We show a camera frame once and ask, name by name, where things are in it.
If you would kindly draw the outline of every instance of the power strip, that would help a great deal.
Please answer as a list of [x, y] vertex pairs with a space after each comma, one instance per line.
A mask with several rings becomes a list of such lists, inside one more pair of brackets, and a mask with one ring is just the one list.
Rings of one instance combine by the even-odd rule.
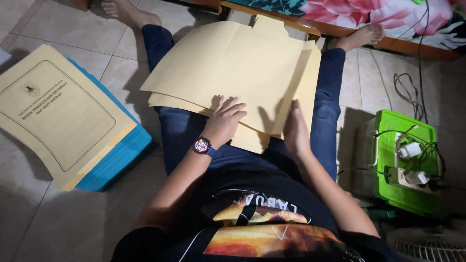
[[434, 191], [430, 190], [428, 186], [426, 187], [420, 187], [418, 185], [413, 185], [408, 183], [406, 180], [406, 177], [404, 176], [404, 173], [406, 170], [401, 167], [391, 167], [388, 169], [388, 183], [392, 186], [397, 186], [401, 188], [411, 188], [411, 189], [416, 189], [419, 191], [423, 191], [426, 193], [430, 194], [436, 194]]

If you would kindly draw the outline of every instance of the tile floor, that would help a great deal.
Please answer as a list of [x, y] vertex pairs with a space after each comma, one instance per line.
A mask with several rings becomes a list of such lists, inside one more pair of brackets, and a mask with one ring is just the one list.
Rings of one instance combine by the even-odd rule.
[[[193, 27], [216, 21], [213, 13], [169, 2], [131, 2], [158, 14], [175, 40]], [[53, 46], [100, 79], [160, 140], [156, 113], [146, 106], [148, 94], [138, 91], [149, 74], [141, 34], [107, 19], [99, 7], [82, 12], [52, 0], [4, 0], [0, 3], [0, 42], [1, 48], [18, 57], [43, 43]], [[460, 172], [461, 150], [455, 145], [466, 145], [456, 139], [464, 137], [466, 126], [455, 119], [465, 112], [464, 89], [460, 88], [465, 76], [442, 63], [424, 65], [429, 123], [438, 128], [447, 164]], [[461, 68], [458, 63], [453, 66]], [[412, 58], [363, 48], [347, 54], [337, 134], [340, 168], [351, 165], [358, 124], [383, 108], [413, 115], [412, 107], [393, 88], [393, 74], [408, 72], [419, 86], [417, 70], [417, 60]], [[413, 95], [410, 86], [405, 86]], [[442, 86], [454, 88], [446, 92]], [[0, 261], [108, 261], [115, 244], [166, 177], [159, 150], [106, 193], [61, 193], [33, 152], [2, 130], [0, 140]], [[455, 181], [465, 183], [463, 178]]]

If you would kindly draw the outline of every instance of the black t-shirt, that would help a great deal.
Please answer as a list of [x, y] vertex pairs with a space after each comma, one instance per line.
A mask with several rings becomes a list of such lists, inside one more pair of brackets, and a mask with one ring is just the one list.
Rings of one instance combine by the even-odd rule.
[[262, 166], [206, 173], [180, 217], [170, 235], [128, 233], [112, 261], [399, 261], [379, 238], [339, 231], [303, 184]]

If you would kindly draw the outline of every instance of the person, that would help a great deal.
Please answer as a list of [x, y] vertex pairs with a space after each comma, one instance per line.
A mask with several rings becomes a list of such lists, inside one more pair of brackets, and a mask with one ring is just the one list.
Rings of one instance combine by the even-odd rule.
[[[160, 18], [128, 0], [102, 5], [109, 16], [142, 31], [152, 71], [174, 44]], [[117, 244], [112, 261], [398, 261], [336, 184], [345, 54], [383, 36], [380, 26], [369, 24], [329, 43], [310, 138], [300, 103], [293, 101], [284, 140], [270, 138], [261, 155], [228, 145], [247, 115], [241, 97], [222, 96], [210, 117], [155, 107], [169, 176]]]

